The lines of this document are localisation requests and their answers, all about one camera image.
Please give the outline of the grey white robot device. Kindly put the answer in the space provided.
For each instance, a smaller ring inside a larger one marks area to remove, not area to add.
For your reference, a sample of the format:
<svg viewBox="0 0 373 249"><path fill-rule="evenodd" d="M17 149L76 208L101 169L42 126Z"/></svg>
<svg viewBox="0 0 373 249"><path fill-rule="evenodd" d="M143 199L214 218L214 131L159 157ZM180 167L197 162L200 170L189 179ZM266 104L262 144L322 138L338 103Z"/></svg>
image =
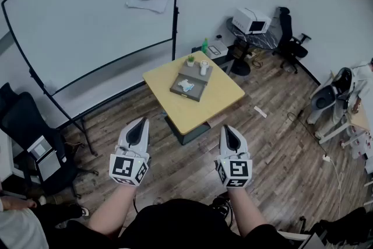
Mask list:
<svg viewBox="0 0 373 249"><path fill-rule="evenodd" d="M333 113L342 118L349 107L349 100L356 86L356 76L351 68L342 68L334 77L320 86L311 98L311 115L307 123L315 124L322 112L333 107Z"/></svg>

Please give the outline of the white microwave oven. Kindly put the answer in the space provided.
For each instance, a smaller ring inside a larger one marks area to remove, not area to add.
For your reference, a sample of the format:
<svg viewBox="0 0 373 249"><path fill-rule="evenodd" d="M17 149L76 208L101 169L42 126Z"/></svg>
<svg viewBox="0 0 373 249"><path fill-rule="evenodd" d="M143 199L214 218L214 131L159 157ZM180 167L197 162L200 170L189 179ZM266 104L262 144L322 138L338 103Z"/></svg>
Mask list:
<svg viewBox="0 0 373 249"><path fill-rule="evenodd" d="M237 8L232 23L244 34L264 34L267 32L272 19L260 11L247 8Z"/></svg>

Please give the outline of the white box appliance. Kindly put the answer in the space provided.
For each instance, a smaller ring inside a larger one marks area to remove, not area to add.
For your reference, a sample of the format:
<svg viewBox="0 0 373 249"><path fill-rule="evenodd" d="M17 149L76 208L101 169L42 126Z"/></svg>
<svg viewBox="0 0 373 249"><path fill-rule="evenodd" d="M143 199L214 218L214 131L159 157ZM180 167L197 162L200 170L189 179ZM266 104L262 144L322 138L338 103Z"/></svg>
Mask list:
<svg viewBox="0 0 373 249"><path fill-rule="evenodd" d="M222 43L221 40L211 41L208 44L206 55L210 59L217 59L221 57L225 57L228 53L228 48L225 44Z"/></svg>

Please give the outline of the large whiteboard with black stand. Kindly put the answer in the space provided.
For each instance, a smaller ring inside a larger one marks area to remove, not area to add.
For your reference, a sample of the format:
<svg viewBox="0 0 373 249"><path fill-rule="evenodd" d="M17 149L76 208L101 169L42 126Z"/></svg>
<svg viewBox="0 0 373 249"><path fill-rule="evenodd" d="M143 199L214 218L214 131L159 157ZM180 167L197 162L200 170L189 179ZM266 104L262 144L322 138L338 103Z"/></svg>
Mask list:
<svg viewBox="0 0 373 249"><path fill-rule="evenodd" d="M63 128L143 83L175 58L177 0L164 13L127 0L3 0L15 48L41 89L47 123Z"/></svg>

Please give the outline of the person's black shirt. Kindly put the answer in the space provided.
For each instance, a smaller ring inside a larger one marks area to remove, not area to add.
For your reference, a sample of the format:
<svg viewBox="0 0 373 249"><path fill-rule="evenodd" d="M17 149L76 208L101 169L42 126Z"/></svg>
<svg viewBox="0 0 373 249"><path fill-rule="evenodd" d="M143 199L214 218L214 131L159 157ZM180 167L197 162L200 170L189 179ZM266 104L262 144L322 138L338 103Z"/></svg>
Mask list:
<svg viewBox="0 0 373 249"><path fill-rule="evenodd" d="M291 249L270 224L242 237L231 231L218 211L188 199L143 208L117 238L74 220L64 229L45 230L45 236L50 249Z"/></svg>

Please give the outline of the round black marble table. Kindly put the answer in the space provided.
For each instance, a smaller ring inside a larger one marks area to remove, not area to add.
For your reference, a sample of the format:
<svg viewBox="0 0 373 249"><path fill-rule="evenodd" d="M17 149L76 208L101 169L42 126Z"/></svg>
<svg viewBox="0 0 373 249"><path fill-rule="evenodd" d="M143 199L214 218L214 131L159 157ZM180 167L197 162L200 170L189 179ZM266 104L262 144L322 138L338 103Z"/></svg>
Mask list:
<svg viewBox="0 0 373 249"><path fill-rule="evenodd" d="M262 50L274 50L279 42L276 36L268 30L266 33L245 34L233 25L233 18L226 20L226 27L235 36L234 45L241 49L241 55L233 62L231 72L239 76L247 76L251 72L250 66L245 62L249 49L256 47Z"/></svg>

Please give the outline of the grey drawer box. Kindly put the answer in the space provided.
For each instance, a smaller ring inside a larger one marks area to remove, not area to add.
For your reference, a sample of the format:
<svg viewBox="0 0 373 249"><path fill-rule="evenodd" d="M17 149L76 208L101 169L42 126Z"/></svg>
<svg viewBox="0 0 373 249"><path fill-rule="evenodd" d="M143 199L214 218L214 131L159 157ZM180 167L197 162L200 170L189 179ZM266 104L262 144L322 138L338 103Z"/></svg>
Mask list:
<svg viewBox="0 0 373 249"><path fill-rule="evenodd" d="M200 62L195 61L193 67L187 66L187 61L185 61L180 68L175 81L170 87L170 92L184 96L188 99L200 102L203 91L207 86L207 83L211 77L213 67L209 65L209 69L205 76L200 75ZM184 93L182 88L178 86L178 82L187 79L189 83L193 83L194 87L192 90Z"/></svg>

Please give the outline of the white frame table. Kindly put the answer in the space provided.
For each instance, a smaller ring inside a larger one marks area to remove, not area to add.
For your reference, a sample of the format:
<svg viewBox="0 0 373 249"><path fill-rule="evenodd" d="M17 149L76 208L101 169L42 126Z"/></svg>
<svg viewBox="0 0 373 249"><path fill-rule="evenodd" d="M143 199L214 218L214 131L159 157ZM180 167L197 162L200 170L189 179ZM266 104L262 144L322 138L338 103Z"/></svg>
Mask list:
<svg viewBox="0 0 373 249"><path fill-rule="evenodd" d="M340 121L341 125L333 125L333 127L328 130L328 134L317 141L318 145L323 150L323 155L329 156L327 151L321 145L334 138L341 132L345 131L349 127L354 127L355 129L357 129L357 132L355 134L352 134L349 140L343 141L340 144L342 148L345 148L346 146L352 144L355 140L362 136L372 138L370 120L368 119L367 113L362 104L360 105L358 113L354 114L351 112L351 110L348 110Z"/></svg>

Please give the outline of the black side table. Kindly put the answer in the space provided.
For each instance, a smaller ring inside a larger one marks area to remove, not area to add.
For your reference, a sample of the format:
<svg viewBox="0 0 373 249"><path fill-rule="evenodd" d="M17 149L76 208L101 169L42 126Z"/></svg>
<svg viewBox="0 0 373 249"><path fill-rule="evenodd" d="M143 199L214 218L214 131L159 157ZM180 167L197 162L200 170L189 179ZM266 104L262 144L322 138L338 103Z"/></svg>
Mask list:
<svg viewBox="0 0 373 249"><path fill-rule="evenodd" d="M227 53L225 57L212 59L212 61L218 65L226 74L229 74L234 62L234 57L232 54Z"/></svg>

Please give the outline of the person's right forearm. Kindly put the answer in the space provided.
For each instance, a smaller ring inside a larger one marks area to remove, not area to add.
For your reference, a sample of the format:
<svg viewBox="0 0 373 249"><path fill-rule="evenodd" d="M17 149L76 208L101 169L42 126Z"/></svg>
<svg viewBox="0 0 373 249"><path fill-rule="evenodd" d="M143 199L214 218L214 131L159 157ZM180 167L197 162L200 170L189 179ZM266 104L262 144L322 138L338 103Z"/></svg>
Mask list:
<svg viewBox="0 0 373 249"><path fill-rule="evenodd" d="M259 226L268 225L244 188L228 188L227 191L241 237L246 237Z"/></svg>

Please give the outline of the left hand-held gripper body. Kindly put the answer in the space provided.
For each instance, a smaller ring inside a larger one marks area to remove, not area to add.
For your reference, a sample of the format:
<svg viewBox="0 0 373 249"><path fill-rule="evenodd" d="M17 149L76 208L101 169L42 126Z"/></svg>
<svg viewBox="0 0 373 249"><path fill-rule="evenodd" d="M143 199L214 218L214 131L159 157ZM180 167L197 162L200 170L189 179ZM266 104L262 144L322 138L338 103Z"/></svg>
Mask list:
<svg viewBox="0 0 373 249"><path fill-rule="evenodd" d="M117 145L110 155L109 176L118 184L140 186L149 169L147 152Z"/></svg>

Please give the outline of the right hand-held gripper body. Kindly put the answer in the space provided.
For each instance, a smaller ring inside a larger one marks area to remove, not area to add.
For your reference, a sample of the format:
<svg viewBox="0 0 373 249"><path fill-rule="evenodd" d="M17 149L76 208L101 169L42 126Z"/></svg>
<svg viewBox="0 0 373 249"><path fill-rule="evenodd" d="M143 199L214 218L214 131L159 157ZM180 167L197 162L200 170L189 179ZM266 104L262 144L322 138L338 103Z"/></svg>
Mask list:
<svg viewBox="0 0 373 249"><path fill-rule="evenodd" d="M223 156L216 159L216 171L226 188L245 188L252 178L250 153Z"/></svg>

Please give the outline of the black chair holding notebooks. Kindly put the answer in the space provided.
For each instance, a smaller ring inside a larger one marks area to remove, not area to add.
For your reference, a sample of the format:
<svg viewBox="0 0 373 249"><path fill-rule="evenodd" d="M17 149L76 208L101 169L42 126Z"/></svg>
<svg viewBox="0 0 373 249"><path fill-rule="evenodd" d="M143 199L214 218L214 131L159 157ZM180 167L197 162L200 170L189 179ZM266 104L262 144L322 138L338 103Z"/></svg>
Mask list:
<svg viewBox="0 0 373 249"><path fill-rule="evenodd" d="M8 82L0 87L0 129L22 149L18 165L28 187L36 175L45 195L55 195L70 188L75 198L75 179L79 174L98 176L96 170L78 167L75 154L84 143L69 143L56 128L43 119L28 92L17 94Z"/></svg>

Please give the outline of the person's left forearm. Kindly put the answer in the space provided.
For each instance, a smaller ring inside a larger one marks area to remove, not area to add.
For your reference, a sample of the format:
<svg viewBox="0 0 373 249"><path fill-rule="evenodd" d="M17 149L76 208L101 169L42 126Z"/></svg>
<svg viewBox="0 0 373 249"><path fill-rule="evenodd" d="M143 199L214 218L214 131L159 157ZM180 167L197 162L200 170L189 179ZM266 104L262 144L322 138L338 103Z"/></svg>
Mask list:
<svg viewBox="0 0 373 249"><path fill-rule="evenodd" d="M88 228L109 238L116 238L123 227L137 186L118 184L115 191L92 214Z"/></svg>

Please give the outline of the yellow wooden table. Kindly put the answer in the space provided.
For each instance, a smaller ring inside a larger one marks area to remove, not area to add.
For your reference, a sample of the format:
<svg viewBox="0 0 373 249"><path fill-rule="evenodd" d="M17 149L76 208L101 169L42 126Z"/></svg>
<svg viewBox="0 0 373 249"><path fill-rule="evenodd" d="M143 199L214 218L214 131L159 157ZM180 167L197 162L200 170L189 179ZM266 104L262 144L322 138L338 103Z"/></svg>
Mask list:
<svg viewBox="0 0 373 249"><path fill-rule="evenodd" d="M211 129L208 121L244 96L244 91L203 52L193 53L200 62L206 60L212 74L199 102L170 91L177 73L187 57L176 59L143 74L143 79L167 113L164 118L178 141L186 145Z"/></svg>

